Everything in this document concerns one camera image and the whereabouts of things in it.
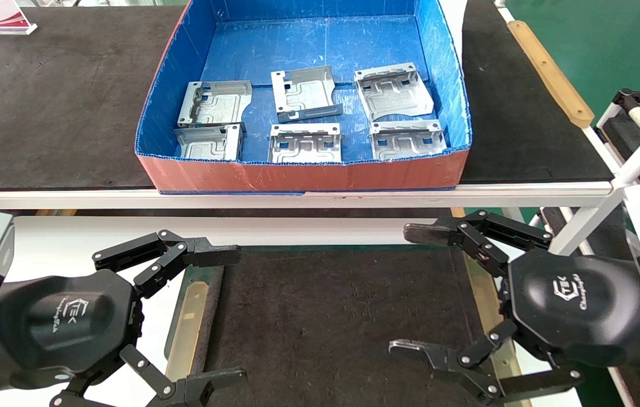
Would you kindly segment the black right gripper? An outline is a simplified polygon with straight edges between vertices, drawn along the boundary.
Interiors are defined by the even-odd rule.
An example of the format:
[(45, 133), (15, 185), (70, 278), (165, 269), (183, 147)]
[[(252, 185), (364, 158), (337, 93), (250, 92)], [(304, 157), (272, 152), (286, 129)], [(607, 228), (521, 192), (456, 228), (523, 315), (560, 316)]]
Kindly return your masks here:
[[(542, 249), (549, 248), (551, 234), (486, 210), (461, 218), (441, 216), (432, 224), (405, 224), (403, 237), (420, 245), (458, 247), (494, 278), (508, 277), (519, 343), (528, 343), (531, 350), (597, 367), (640, 370), (640, 275), (634, 262), (548, 253)], [(510, 263), (492, 241), (527, 253)], [(517, 331), (517, 324), (506, 320), (462, 352), (397, 339), (390, 341), (389, 353), (426, 362), (480, 404), (552, 396), (583, 382), (572, 366), (501, 379), (485, 371), (482, 364)]]

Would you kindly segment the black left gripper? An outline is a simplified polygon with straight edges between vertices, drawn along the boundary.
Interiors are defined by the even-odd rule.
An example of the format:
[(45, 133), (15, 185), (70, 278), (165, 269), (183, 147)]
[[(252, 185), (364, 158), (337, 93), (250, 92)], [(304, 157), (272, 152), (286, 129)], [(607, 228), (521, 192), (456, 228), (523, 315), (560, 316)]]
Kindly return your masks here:
[[(92, 275), (4, 283), (0, 391), (32, 391), (71, 379), (52, 406), (106, 406), (84, 394), (93, 381), (102, 382), (125, 363), (154, 390), (147, 406), (208, 405), (217, 389), (246, 381), (247, 371), (235, 367), (170, 381), (134, 347), (141, 336), (141, 299), (154, 296), (188, 267), (240, 260), (237, 245), (214, 246), (206, 237), (160, 230), (95, 252), (98, 271)], [(146, 261), (151, 264), (133, 286), (114, 274)]]

